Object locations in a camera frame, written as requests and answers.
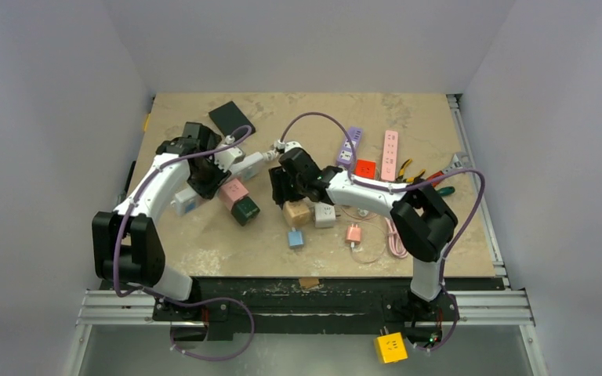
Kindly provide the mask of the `white cube charger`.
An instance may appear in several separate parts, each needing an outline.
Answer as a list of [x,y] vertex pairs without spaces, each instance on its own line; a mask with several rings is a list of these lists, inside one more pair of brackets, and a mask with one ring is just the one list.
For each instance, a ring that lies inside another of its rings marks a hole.
[[314,205],[314,225],[318,229],[332,228],[337,223],[335,208],[330,204],[316,203]]

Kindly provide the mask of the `purple usb hub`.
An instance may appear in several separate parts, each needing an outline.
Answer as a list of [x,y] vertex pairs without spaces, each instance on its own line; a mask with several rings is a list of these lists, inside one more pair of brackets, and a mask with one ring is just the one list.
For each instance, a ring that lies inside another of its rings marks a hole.
[[350,169],[353,163],[356,161],[355,152],[364,130],[360,127],[351,126],[347,130],[347,137],[344,138],[343,144],[339,149],[336,156],[336,165],[345,169]]

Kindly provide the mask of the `dark green cube charger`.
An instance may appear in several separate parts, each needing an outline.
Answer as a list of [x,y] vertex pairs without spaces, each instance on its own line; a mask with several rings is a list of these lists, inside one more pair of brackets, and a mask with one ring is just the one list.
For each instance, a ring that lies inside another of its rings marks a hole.
[[260,208],[251,197],[243,197],[232,205],[230,213],[240,226],[246,226],[259,215]]

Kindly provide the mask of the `black box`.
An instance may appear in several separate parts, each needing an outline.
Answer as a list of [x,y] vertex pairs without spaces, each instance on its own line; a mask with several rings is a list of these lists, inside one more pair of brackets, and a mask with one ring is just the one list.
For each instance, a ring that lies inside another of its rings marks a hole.
[[227,102],[214,110],[209,111],[209,118],[215,126],[225,135],[233,136],[235,139],[241,138],[247,130],[239,128],[248,125],[251,133],[256,132],[255,125],[245,116],[234,101]]

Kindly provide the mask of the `blue cube charger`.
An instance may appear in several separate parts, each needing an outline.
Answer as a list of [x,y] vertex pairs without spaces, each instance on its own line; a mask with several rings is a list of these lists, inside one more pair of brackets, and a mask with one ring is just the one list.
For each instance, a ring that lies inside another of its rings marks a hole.
[[305,246],[303,231],[292,227],[288,231],[288,247],[292,250],[300,249]]

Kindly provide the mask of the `red cube charger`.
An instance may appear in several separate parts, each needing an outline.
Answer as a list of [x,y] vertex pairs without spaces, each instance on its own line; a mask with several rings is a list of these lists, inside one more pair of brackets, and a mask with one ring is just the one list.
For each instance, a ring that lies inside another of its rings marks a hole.
[[374,179],[376,177],[377,164],[374,161],[357,159],[354,166],[354,174],[356,176]]

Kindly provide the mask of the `small pink cube charger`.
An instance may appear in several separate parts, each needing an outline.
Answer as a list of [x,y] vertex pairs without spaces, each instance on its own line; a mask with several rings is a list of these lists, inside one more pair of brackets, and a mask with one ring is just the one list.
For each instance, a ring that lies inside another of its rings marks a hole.
[[352,223],[346,228],[345,242],[351,247],[359,245],[361,243],[361,237],[361,227],[358,224]]

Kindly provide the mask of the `yellow handled pliers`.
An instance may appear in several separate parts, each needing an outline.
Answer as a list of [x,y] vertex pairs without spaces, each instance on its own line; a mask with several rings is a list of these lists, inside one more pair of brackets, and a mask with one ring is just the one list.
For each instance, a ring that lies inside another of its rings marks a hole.
[[426,173],[426,169],[421,168],[415,175],[406,176],[407,168],[412,164],[413,159],[409,158],[403,162],[400,166],[397,176],[394,180],[396,183],[406,183],[406,184],[416,184],[419,183],[424,174]]

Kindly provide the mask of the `green handled screwdriver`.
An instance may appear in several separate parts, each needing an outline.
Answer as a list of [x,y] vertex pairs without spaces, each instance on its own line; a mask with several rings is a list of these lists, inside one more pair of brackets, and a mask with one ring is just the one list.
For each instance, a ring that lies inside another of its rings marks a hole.
[[437,193],[441,197],[447,197],[447,196],[451,196],[452,194],[454,194],[455,191],[456,191],[456,188],[454,188],[453,186],[445,186],[445,187],[441,187],[440,189],[438,189]]

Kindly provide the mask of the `red handled adjustable wrench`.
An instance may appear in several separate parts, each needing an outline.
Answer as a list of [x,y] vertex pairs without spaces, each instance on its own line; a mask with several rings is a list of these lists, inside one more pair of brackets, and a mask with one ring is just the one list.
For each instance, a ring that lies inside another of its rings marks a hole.
[[471,157],[466,152],[456,152],[452,155],[449,163],[441,170],[433,173],[426,177],[426,180],[431,181],[432,186],[435,187],[441,183],[440,177],[446,176],[454,170],[463,168],[472,168],[473,162]]

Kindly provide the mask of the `yellow cube charger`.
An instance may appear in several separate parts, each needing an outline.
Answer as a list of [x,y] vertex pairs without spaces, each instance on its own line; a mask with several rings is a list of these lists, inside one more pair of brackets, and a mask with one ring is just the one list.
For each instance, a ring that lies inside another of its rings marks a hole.
[[386,327],[374,340],[375,354],[381,364],[397,363],[408,358],[401,332],[389,332]]

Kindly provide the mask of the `white power strip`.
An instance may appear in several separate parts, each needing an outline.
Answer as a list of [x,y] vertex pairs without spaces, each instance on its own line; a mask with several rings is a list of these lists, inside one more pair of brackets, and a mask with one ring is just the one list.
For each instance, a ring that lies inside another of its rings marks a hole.
[[[267,161],[261,152],[247,155],[243,161],[230,167],[230,176],[224,185],[234,179],[240,179],[242,182],[248,181],[261,172],[266,164]],[[172,195],[170,205],[178,216],[184,216],[206,201],[193,188],[184,183],[183,188]]]

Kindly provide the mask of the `pink power strip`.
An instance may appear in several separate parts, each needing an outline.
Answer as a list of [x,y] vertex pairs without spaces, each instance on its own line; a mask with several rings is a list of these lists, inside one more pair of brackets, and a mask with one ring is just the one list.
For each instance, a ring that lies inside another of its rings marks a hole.
[[386,130],[383,138],[383,155],[380,178],[394,182],[397,178],[398,132]]

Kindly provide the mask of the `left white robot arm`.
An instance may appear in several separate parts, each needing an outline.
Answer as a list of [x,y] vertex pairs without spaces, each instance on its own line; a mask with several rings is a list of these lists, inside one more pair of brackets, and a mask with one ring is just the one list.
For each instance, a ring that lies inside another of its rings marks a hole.
[[230,166],[243,156],[240,142],[235,134],[222,137],[196,122],[186,123],[181,136],[162,142],[131,194],[92,219],[96,275],[112,282],[120,296],[124,284],[146,288],[172,299],[172,311],[182,320],[198,317],[202,299],[192,292],[192,278],[167,263],[156,224],[183,183],[199,197],[212,199],[230,178]]

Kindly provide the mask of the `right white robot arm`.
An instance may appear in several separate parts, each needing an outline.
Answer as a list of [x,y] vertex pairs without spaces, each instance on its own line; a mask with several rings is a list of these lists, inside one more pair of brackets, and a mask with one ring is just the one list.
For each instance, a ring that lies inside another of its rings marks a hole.
[[426,319],[438,311],[444,260],[453,245],[458,219],[431,183],[385,183],[336,166],[319,168],[306,150],[292,144],[275,152],[279,166],[270,170],[270,179],[276,204],[307,198],[314,203],[365,209],[389,219],[413,258],[411,313]]

